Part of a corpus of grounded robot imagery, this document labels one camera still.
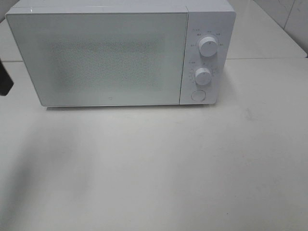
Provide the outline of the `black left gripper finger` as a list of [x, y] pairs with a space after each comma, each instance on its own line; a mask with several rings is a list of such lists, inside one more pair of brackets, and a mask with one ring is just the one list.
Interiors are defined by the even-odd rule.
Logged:
[[6, 96], [13, 87], [13, 80], [0, 62], [0, 95]]

